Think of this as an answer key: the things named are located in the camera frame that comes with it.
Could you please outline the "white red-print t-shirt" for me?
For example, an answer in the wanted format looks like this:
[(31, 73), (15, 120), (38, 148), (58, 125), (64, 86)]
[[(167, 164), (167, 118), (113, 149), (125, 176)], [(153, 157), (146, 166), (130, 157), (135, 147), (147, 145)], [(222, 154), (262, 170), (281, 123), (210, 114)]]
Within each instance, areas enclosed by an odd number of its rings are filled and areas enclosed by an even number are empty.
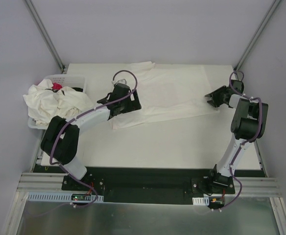
[(142, 107), (112, 118), (114, 130), (218, 112), (204, 97), (212, 88), (203, 65), (157, 68), (155, 63), (141, 62), (128, 64), (125, 69), (137, 77)]

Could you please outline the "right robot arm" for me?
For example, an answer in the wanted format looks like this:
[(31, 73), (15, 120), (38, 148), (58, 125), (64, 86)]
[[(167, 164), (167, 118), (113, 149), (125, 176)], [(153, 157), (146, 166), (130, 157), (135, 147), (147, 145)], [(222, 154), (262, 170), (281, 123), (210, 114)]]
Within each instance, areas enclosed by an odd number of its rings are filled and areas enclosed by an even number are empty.
[(222, 86), (205, 95), (209, 98), (207, 103), (214, 108), (226, 104), (235, 109), (230, 127), (230, 143), (207, 180), (207, 189), (212, 193), (218, 193), (230, 184), (244, 152), (265, 131), (268, 104), (259, 98), (248, 97), (243, 91), (243, 82), (231, 79), (229, 86)]

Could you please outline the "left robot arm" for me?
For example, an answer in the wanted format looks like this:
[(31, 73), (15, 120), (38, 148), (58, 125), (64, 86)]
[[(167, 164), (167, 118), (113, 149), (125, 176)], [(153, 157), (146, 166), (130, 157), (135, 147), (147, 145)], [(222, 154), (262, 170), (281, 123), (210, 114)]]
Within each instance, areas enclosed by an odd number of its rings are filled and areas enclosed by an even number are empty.
[(72, 183), (78, 190), (86, 190), (90, 184), (90, 179), (86, 176), (87, 169), (76, 155), (79, 137), (117, 115), (141, 109), (137, 91), (131, 91), (123, 83), (115, 84), (113, 91), (97, 103), (91, 110), (70, 119), (53, 117), (41, 142), (41, 149), (52, 163), (61, 166), (74, 177)]

